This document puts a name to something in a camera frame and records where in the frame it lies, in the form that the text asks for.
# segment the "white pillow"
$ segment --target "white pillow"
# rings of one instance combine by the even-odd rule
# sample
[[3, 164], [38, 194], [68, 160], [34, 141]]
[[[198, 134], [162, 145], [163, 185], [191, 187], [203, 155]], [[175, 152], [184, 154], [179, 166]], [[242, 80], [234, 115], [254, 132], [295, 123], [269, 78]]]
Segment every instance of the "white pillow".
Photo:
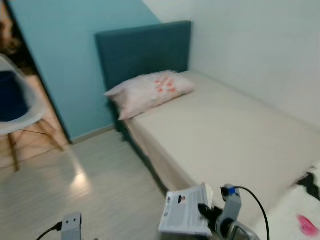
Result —
[[180, 74], [162, 71], [127, 80], [104, 95], [119, 107], [119, 120], [125, 120], [191, 93], [194, 89], [195, 85]]

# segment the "white fitted sheet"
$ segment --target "white fitted sheet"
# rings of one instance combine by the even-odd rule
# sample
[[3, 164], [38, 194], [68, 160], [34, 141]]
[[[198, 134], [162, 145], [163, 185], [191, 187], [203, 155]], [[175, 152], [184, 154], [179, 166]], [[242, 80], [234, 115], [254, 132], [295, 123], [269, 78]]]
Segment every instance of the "white fitted sheet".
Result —
[[[126, 121], [169, 190], [206, 182], [222, 207], [220, 187], [242, 185], [268, 210], [320, 159], [317, 129], [210, 78], [181, 74], [195, 92]], [[241, 197], [239, 219], [253, 224], [261, 210], [247, 193]]]

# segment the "teal headboard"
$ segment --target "teal headboard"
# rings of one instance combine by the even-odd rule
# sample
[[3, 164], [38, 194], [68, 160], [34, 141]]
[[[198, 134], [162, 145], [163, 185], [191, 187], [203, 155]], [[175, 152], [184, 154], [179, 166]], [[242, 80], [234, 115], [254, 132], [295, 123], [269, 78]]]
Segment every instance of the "teal headboard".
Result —
[[172, 22], [96, 34], [108, 90], [139, 75], [188, 70], [190, 21]]

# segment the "white wall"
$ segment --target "white wall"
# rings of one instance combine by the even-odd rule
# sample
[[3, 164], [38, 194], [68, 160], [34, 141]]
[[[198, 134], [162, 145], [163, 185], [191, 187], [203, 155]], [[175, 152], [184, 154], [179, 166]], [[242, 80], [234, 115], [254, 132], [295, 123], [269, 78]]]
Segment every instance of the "white wall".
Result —
[[198, 0], [142, 0], [162, 23], [192, 20]]
[[320, 128], [320, 1], [197, 0], [191, 69]]

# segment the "white plastic chair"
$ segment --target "white plastic chair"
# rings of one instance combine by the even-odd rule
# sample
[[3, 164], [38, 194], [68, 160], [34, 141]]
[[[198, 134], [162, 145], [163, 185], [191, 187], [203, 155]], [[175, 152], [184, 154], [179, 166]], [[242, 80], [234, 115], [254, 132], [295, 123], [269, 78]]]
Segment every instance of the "white plastic chair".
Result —
[[63, 148], [58, 144], [54, 137], [46, 130], [42, 125], [44, 122], [44, 116], [48, 111], [45, 102], [40, 98], [36, 91], [27, 82], [26, 76], [20, 71], [17, 66], [11, 62], [5, 55], [0, 54], [0, 72], [3, 71], [13, 71], [16, 73], [16, 80], [21, 86], [24, 99], [28, 106], [28, 112], [22, 117], [8, 121], [0, 121], [0, 135], [7, 135], [8, 142], [11, 149], [11, 154], [13, 158], [14, 170], [17, 172], [19, 170], [19, 161], [16, 153], [16, 142], [14, 142], [13, 132], [18, 130], [23, 130], [28, 126], [36, 124], [37, 127], [42, 131], [41, 133], [46, 135], [51, 144], [56, 148], [63, 151]]

